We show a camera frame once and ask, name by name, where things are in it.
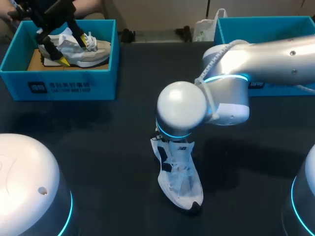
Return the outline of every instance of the person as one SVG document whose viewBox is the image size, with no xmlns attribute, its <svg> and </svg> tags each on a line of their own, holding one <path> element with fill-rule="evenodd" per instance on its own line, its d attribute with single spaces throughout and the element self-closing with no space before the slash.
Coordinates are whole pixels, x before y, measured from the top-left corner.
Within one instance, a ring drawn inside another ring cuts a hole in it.
<svg viewBox="0 0 315 236">
<path fill-rule="evenodd" d="M 19 24 L 8 15 L 8 12 L 14 11 L 13 0 L 0 0 L 0 43 L 10 42 L 14 32 Z M 74 0 L 76 8 L 74 16 L 77 19 L 104 19 L 101 13 L 102 0 Z"/>
</svg>

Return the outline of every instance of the white cable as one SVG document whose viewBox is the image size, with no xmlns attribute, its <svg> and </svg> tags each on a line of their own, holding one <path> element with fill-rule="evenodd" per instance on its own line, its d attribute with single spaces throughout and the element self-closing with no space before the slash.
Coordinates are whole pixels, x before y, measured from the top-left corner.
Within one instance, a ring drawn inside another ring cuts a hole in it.
<svg viewBox="0 0 315 236">
<path fill-rule="evenodd" d="M 244 40 L 234 40 L 232 42 L 230 42 L 228 45 L 226 45 L 224 48 L 222 48 L 220 51 L 217 52 L 217 54 L 215 55 L 214 58 L 212 58 L 212 60 L 209 62 L 209 64 L 206 66 L 206 68 L 202 71 L 201 75 L 195 79 L 195 85 L 197 84 L 202 84 L 205 93 L 206 93 L 206 97 L 207 100 L 210 104 L 210 108 L 211 108 L 211 112 L 212 112 L 212 116 L 211 119 L 218 119 L 219 115 L 215 112 L 216 108 L 215 108 L 215 103 L 213 100 L 213 97 L 211 95 L 211 91 L 210 88 L 208 86 L 206 86 L 206 83 L 204 82 L 204 78 L 206 77 L 206 75 L 210 72 L 210 70 L 217 64 L 217 62 L 235 45 L 238 44 L 248 44 L 248 42 L 244 41 Z"/>
<path fill-rule="evenodd" d="M 312 88 L 308 88 L 305 87 L 303 85 L 297 85 L 296 87 L 298 87 L 300 90 L 306 91 L 306 92 L 310 92 L 310 93 L 314 93 L 315 94 L 315 90 Z"/>
</svg>

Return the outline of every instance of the cyan box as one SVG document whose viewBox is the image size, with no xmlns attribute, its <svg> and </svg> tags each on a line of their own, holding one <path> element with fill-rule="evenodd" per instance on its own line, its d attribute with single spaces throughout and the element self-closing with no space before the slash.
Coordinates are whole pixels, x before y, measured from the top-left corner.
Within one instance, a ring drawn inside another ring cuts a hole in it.
<svg viewBox="0 0 315 236">
<path fill-rule="evenodd" d="M 214 44 L 242 39 L 249 43 L 264 43 L 300 36 L 314 35 L 315 24 L 309 16 L 231 17 L 219 18 Z M 315 89 L 315 84 L 307 85 Z M 249 96 L 314 95 L 295 86 L 249 83 Z"/>
<path fill-rule="evenodd" d="M 15 101 L 43 100 L 113 100 L 116 94 L 119 65 L 119 40 L 115 20 L 78 20 L 79 27 L 98 40 L 111 42 L 108 69 L 27 71 L 38 45 L 38 28 L 23 21 L 0 66 L 0 76 Z M 67 27 L 52 32 L 60 34 Z"/>
</svg>

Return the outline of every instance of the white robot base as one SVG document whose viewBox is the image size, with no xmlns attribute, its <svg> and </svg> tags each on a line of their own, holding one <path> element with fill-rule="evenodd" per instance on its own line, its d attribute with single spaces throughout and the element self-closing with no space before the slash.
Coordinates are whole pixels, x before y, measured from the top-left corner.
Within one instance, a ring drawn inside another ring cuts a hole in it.
<svg viewBox="0 0 315 236">
<path fill-rule="evenodd" d="M 292 183 L 281 217 L 287 236 L 315 236 L 315 146 Z"/>
<path fill-rule="evenodd" d="M 78 236 L 77 210 L 53 154 L 0 134 L 0 236 Z"/>
</svg>

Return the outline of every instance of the shoe laces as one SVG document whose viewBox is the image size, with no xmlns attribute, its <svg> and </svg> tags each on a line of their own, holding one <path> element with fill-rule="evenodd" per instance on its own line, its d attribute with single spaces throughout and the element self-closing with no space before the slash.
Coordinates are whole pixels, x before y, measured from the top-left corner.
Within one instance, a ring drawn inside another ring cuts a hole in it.
<svg viewBox="0 0 315 236">
<path fill-rule="evenodd" d="M 89 35 L 84 34 L 84 36 L 88 51 L 97 51 L 97 41 L 96 38 L 92 36 L 91 32 L 89 32 Z"/>
<path fill-rule="evenodd" d="M 177 191 L 177 197 L 180 197 L 180 190 L 184 180 L 190 176 L 193 176 L 193 171 L 190 167 L 191 157 L 188 158 L 176 158 L 176 155 L 189 155 L 186 151 L 176 150 L 172 151 L 172 158 L 169 160 L 169 164 L 172 166 L 171 175 L 174 176 L 172 183 L 168 186 Z"/>
</svg>

